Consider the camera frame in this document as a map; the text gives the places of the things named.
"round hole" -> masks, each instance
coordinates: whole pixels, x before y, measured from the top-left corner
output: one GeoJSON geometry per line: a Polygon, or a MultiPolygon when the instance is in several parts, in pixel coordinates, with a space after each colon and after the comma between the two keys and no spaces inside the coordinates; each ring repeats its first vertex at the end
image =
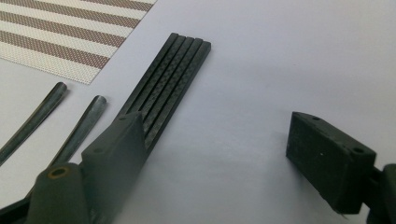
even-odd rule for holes
{"type": "Polygon", "coordinates": [[[69,169],[67,167],[59,167],[59,168],[56,168],[56,169],[52,170],[51,172],[49,172],[49,178],[57,179],[57,178],[67,175],[68,172],[69,172],[69,169]]]}
{"type": "Polygon", "coordinates": [[[364,152],[363,149],[358,148],[358,147],[353,148],[353,151],[356,152],[356,153],[363,153],[364,152]]]}
{"type": "Polygon", "coordinates": [[[104,151],[101,148],[98,147],[98,148],[94,149],[93,152],[94,153],[102,153],[104,151]]]}

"gray surface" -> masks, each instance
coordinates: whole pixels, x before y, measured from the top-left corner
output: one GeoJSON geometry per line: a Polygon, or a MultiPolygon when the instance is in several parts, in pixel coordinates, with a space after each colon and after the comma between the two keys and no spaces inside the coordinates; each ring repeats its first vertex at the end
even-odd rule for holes
{"type": "Polygon", "coordinates": [[[57,81],[70,90],[1,167],[0,207],[27,193],[101,94],[109,106],[87,146],[176,32],[212,51],[120,223],[363,223],[366,208],[336,215],[287,161],[290,115],[326,119],[375,150],[378,168],[395,162],[395,24],[394,1],[159,0],[91,86],[0,61],[0,145],[57,81]]]}

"striped mesh fabric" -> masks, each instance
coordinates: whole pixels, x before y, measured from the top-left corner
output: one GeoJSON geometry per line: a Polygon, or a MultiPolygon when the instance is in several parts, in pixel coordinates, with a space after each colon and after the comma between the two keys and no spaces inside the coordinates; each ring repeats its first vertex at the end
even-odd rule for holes
{"type": "Polygon", "coordinates": [[[0,0],[0,58],[90,84],[156,0],[0,0]]]}

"white table surface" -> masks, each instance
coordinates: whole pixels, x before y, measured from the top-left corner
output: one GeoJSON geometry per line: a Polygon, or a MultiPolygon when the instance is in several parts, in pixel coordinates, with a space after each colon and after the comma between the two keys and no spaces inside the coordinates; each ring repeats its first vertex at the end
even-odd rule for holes
{"type": "Polygon", "coordinates": [[[0,168],[0,207],[33,186],[95,95],[114,119],[172,33],[212,51],[139,176],[119,223],[364,223],[334,213],[285,157],[292,111],[396,162],[396,2],[158,0],[90,86],[0,60],[0,145],[58,81],[69,93],[0,168]]]}

